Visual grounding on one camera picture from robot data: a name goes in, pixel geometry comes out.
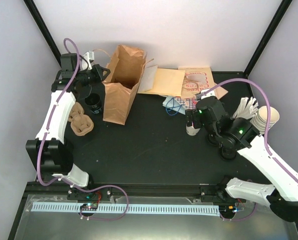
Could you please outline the brown paper bag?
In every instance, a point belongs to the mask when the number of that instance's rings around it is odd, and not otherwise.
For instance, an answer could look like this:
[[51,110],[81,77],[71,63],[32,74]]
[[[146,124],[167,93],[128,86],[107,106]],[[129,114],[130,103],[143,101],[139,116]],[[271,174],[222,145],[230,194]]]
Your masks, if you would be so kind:
[[147,60],[144,50],[118,45],[106,68],[108,77],[102,82],[105,89],[103,121],[125,125],[137,95]]

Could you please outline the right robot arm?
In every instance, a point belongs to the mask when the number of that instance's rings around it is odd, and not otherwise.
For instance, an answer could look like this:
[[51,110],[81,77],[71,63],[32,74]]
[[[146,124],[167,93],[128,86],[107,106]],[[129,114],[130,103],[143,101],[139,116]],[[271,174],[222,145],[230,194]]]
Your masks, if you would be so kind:
[[220,148],[222,158],[243,156],[270,181],[260,184],[226,177],[223,185],[216,188],[219,200],[245,199],[269,207],[287,222],[298,220],[298,174],[265,146],[264,137],[250,121],[230,117],[215,96],[199,100],[195,109],[185,111],[185,117],[188,129],[207,131],[208,141]]

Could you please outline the black cup sleeve stack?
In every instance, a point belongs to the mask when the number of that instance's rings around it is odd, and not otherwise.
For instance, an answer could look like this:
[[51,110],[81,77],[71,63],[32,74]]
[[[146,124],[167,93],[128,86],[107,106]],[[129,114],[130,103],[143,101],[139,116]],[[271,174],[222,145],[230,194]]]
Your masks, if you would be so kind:
[[102,113],[102,101],[99,94],[91,93],[84,101],[93,114]]

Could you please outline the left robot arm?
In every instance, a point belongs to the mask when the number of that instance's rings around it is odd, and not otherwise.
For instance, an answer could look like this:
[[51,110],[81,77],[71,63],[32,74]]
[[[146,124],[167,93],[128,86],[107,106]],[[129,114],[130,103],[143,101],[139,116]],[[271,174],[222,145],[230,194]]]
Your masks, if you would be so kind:
[[86,200],[96,194],[89,174],[73,161],[72,145],[65,139],[67,122],[79,96],[79,90],[104,81],[110,70],[94,64],[94,52],[84,55],[65,53],[60,57],[61,69],[51,85],[51,101],[44,123],[33,140],[25,148],[37,172],[41,185],[64,181],[79,187],[78,193]]

